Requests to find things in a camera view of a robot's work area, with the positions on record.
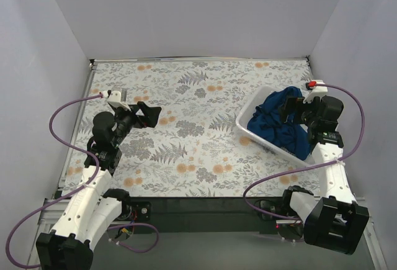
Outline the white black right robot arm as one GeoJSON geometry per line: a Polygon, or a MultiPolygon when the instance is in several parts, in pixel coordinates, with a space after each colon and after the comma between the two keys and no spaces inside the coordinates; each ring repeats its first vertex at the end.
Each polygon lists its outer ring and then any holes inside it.
{"type": "Polygon", "coordinates": [[[289,187],[283,194],[281,213],[300,217],[307,244],[351,255],[355,252],[369,220],[366,207],[357,203],[346,176],[343,141],[337,131],[342,101],[331,96],[287,97],[279,108],[282,122],[293,120],[307,127],[314,162],[320,164],[320,198],[302,187],[289,187]]]}

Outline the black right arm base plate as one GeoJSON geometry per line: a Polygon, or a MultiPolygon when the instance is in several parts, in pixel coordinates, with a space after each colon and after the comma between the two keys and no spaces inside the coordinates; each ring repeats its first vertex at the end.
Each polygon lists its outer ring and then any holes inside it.
{"type": "Polygon", "coordinates": [[[259,212],[263,220],[283,220],[282,217],[274,217],[272,214],[282,215],[286,220],[299,219],[298,214],[290,207],[287,207],[281,197],[260,198],[254,202],[254,205],[261,210],[267,211],[267,214],[259,212]]]}

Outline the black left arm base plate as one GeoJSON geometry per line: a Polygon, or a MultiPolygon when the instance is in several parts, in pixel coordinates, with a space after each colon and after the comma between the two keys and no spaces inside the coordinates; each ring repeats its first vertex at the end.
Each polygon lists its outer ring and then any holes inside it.
{"type": "Polygon", "coordinates": [[[140,221],[150,219],[149,202],[123,202],[115,198],[103,198],[96,206],[91,220],[140,221]]]}

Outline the white plastic basket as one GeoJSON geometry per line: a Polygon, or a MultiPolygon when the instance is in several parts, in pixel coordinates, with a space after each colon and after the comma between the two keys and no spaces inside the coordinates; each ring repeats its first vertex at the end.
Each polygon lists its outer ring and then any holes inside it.
{"type": "Polygon", "coordinates": [[[254,142],[260,144],[265,149],[274,152],[275,154],[279,155],[283,159],[295,164],[299,167],[307,167],[309,165],[314,164],[314,160],[311,155],[308,155],[307,159],[300,160],[295,155],[289,153],[287,150],[283,148],[279,148],[272,143],[268,142],[267,140],[261,138],[260,136],[252,133],[248,130],[248,122],[253,117],[253,114],[256,112],[256,107],[261,105],[268,95],[277,91],[276,88],[268,85],[263,85],[257,88],[247,99],[244,103],[242,109],[239,111],[238,115],[236,116],[236,126],[238,130],[243,134],[243,136],[250,138],[254,142]]]}

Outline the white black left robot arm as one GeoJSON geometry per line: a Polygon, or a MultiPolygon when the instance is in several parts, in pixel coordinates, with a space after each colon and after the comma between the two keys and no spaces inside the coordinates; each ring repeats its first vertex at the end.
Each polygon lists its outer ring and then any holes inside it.
{"type": "Polygon", "coordinates": [[[101,236],[118,219],[130,229],[150,218],[149,202],[134,202],[127,191],[110,189],[108,184],[122,157],[120,145],[133,128],[154,128],[160,107],[144,102],[126,105],[109,103],[111,112],[100,112],[93,118],[92,137],[87,143],[87,158],[77,192],[51,232],[41,233],[36,249],[42,269],[90,269],[94,248],[101,236]]]}

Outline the blue printed t shirt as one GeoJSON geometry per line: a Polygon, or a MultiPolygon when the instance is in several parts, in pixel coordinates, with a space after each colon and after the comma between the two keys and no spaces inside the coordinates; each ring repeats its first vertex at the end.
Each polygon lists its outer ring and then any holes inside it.
{"type": "Polygon", "coordinates": [[[256,107],[247,129],[271,144],[286,149],[298,159],[305,160],[310,153],[307,132],[301,125],[293,122],[294,114],[290,114],[285,123],[280,120],[279,107],[284,105],[289,96],[301,97],[301,90],[289,86],[280,92],[269,94],[264,102],[256,107]]]}

